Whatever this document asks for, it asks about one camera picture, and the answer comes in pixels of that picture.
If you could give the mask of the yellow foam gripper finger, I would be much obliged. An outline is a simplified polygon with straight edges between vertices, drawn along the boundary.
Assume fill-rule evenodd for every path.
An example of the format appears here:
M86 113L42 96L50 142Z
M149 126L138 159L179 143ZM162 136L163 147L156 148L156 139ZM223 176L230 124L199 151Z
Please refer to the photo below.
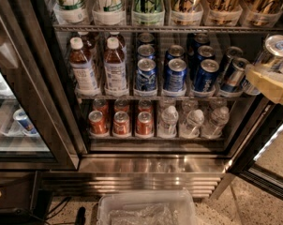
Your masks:
M282 73L247 65L246 79L272 102L283 105Z

